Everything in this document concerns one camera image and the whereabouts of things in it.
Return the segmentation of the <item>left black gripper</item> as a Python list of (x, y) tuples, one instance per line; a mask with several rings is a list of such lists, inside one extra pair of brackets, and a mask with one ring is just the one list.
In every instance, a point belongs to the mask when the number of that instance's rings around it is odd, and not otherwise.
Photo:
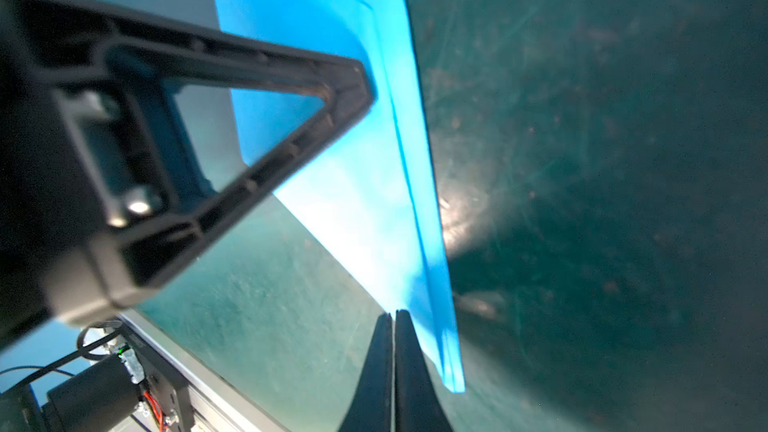
[(132, 306), (138, 59), (119, 10), (1, 0), (1, 345)]

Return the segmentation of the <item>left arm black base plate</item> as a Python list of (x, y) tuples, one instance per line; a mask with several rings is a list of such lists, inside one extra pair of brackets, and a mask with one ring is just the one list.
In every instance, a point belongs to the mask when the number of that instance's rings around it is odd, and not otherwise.
[(148, 340), (122, 327), (128, 348), (143, 371), (139, 383), (160, 431), (191, 431), (195, 425), (189, 381)]

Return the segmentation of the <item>blue square paper sheet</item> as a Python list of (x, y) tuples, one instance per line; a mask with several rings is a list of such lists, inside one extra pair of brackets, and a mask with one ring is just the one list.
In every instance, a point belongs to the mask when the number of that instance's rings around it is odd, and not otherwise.
[(360, 61), (365, 118), (277, 190), (386, 311), (409, 311), (445, 388), (466, 389), (406, 0), (215, 0), (223, 31)]

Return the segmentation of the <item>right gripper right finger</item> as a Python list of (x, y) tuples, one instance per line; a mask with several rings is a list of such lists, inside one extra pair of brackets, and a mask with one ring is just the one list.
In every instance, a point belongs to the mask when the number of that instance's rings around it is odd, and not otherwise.
[(435, 392), (410, 313), (398, 310), (394, 332), (394, 415), (399, 432), (453, 430)]

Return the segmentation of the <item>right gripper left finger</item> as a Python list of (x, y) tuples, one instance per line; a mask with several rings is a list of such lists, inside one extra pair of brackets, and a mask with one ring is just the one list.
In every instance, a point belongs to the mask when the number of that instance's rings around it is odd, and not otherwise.
[(389, 432), (393, 415), (393, 320), (383, 313), (376, 321), (368, 352), (339, 432)]

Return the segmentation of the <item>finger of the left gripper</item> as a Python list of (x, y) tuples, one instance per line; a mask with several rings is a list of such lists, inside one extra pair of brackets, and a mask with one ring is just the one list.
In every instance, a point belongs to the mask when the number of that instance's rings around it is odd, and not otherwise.
[(136, 303), (173, 281), (368, 112), (354, 59), (106, 3), (138, 59)]

